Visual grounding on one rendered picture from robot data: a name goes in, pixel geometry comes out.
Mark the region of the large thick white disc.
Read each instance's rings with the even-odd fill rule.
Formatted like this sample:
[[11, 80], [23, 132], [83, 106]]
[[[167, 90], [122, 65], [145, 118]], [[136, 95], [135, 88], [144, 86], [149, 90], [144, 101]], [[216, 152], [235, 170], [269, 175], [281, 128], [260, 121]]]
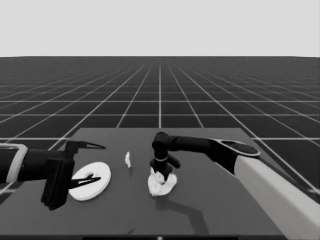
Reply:
[[97, 197], [108, 186], [111, 180], [111, 170], [106, 163], [94, 162], [79, 169], [72, 179], [100, 177], [100, 180], [92, 184], [75, 189], [69, 189], [69, 194], [77, 201], [88, 201]]

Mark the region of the white round carrier with pins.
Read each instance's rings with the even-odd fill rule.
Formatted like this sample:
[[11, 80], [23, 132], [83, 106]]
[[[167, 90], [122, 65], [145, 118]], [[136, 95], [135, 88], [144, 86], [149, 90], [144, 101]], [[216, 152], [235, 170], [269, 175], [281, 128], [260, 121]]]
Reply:
[[[153, 177], [153, 176], [149, 175], [148, 181], [147, 181], [148, 189], [149, 189], [149, 185], [150, 184], [156, 183], [155, 178], [156, 177]], [[161, 192], [159, 193], [158, 196], [164, 196], [164, 195], [169, 194], [172, 191], [173, 188], [174, 188], [174, 186], [173, 187], [169, 187], [169, 186], [161, 187]]]

